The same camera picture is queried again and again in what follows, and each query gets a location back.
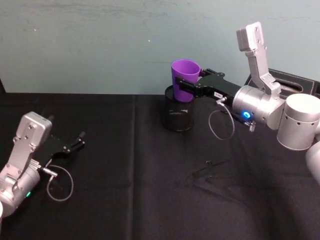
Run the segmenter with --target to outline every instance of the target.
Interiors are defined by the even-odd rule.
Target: black tablecloth
[[[1,239],[320,239],[320,187],[305,151],[285,149],[267,128],[252,134],[237,123],[232,139],[217,140],[208,127],[211,99],[195,101],[190,131],[169,131],[163,103],[159,95],[0,95],[2,165],[27,112],[54,115],[51,133],[66,141],[86,132],[68,168],[71,199],[52,201],[40,183],[2,220]],[[226,116],[212,124],[230,132]]]

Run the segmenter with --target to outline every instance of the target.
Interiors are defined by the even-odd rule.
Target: plastic cup
[[[189,59],[178,59],[172,62],[172,85],[174,98],[182,103],[188,103],[192,101],[193,95],[180,90],[179,85],[176,84],[176,77],[180,77],[192,83],[196,83],[199,78],[200,66]]]

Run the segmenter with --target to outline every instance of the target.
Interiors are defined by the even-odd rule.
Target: metal bracket
[[[260,22],[236,31],[239,49],[248,58],[252,81],[272,98],[279,97],[280,83],[269,73],[262,26]]]

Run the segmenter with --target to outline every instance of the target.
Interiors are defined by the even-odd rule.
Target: cable
[[[71,174],[70,174],[65,168],[63,168],[63,167],[61,167],[61,166],[49,165],[48,167],[54,167],[54,168],[58,168],[58,169],[61,169],[61,170],[65,171],[66,174],[69,176],[70,181],[71,181],[71,191],[70,191],[69,195],[68,195],[67,197],[65,197],[65,198],[58,199],[58,198],[53,197],[53,196],[51,195],[50,191],[49,191],[49,186],[50,186],[50,183],[51,183],[51,181],[52,181],[52,179],[53,179],[53,177],[51,177],[50,180],[49,180],[49,182],[48,182],[48,184],[46,185],[46,192],[48,193],[49,197],[50,197],[51,199],[57,201],[57,202],[64,202],[64,201],[68,200],[68,199],[71,197],[72,193],[74,192],[74,180],[72,179]]]
[[[209,119],[208,119],[209,127],[210,127],[211,132],[216,136],[217,139],[219,139],[219,140],[228,140],[228,139],[232,138],[232,136],[235,134],[235,121],[234,121],[233,117],[231,116],[231,113],[230,113],[229,109],[228,109],[223,103],[218,102],[217,104],[218,104],[218,105],[221,105],[222,107],[224,107],[225,110],[227,111],[228,115],[230,116],[231,123],[232,123],[232,133],[231,133],[230,136],[228,136],[228,137],[226,137],[226,138],[221,138],[221,137],[219,137],[219,136],[215,133],[215,131],[212,129],[211,123],[210,123],[211,116],[212,116],[214,113],[216,113],[216,112],[221,112],[220,110],[214,110],[213,112],[210,113]]]

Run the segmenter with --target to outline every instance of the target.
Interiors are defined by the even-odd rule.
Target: wall
[[[2,0],[7,92],[163,94],[189,58],[242,85],[236,30],[262,23],[269,67],[319,79],[317,0]]]

